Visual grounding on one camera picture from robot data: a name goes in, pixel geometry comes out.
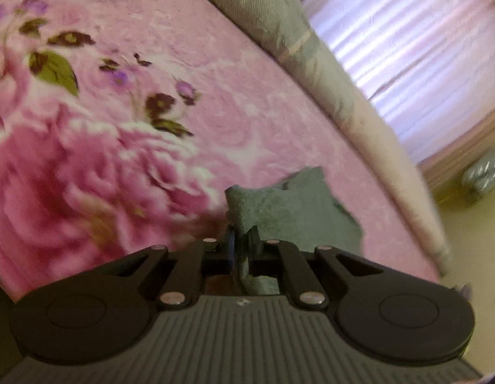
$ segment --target ribbed gray surface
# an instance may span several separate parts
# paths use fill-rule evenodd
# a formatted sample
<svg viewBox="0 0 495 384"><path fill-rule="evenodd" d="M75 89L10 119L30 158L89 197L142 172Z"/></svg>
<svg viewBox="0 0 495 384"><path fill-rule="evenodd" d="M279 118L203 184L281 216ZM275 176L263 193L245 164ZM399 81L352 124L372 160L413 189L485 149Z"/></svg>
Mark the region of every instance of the ribbed gray surface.
<svg viewBox="0 0 495 384"><path fill-rule="evenodd" d="M162 313L124 353L79 367L25 358L0 384L450 384L479 378L462 360L405 368L348 346L325 315L286 297L202 296Z"/></svg>

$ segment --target bed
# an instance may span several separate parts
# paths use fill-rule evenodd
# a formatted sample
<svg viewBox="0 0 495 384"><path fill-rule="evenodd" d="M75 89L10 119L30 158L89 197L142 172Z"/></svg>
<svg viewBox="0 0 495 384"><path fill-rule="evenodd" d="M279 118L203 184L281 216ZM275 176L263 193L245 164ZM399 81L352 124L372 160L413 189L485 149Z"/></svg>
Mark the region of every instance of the bed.
<svg viewBox="0 0 495 384"><path fill-rule="evenodd" d="M330 116L207 0L0 0L0 286L13 300L210 236L226 188L303 166L324 168L364 256L438 281Z"/></svg>

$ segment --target gray-green fabric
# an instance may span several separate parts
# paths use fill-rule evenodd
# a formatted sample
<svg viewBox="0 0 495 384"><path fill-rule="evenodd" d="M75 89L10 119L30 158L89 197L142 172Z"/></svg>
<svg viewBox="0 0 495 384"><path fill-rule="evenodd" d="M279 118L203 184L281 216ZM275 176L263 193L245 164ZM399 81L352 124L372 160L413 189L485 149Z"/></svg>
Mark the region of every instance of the gray-green fabric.
<svg viewBox="0 0 495 384"><path fill-rule="evenodd" d="M300 0L210 0L312 96L337 123L348 120L355 86L313 31Z"/></svg>
<svg viewBox="0 0 495 384"><path fill-rule="evenodd" d="M306 167L273 186L232 186L225 193L229 222L240 234L257 226L261 240L289 241L301 251L331 245L360 254L361 227L331 195L320 167ZM276 279L252 277L247 263L241 266L240 280L249 294L279 294Z"/></svg>

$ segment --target green cloth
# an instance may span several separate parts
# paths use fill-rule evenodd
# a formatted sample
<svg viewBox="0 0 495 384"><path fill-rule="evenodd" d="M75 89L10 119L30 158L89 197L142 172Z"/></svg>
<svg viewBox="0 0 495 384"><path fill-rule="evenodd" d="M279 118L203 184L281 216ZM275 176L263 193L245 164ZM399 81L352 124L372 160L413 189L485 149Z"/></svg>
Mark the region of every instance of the green cloth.
<svg viewBox="0 0 495 384"><path fill-rule="evenodd" d="M241 235L257 226L262 241L289 241L309 252L331 245L360 254L361 227L333 198L320 167L306 167L273 186L232 186L225 193L228 219ZM247 268L243 261L238 276L248 294L279 294L275 278L252 277Z"/></svg>

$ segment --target white curtain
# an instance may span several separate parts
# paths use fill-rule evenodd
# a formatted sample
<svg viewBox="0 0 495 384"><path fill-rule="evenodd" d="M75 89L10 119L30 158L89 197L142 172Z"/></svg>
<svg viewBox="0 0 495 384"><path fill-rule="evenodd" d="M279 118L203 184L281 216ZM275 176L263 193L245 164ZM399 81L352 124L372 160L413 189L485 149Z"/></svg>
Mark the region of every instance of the white curtain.
<svg viewBox="0 0 495 384"><path fill-rule="evenodd" d="M495 0L303 0L416 163L495 109Z"/></svg>

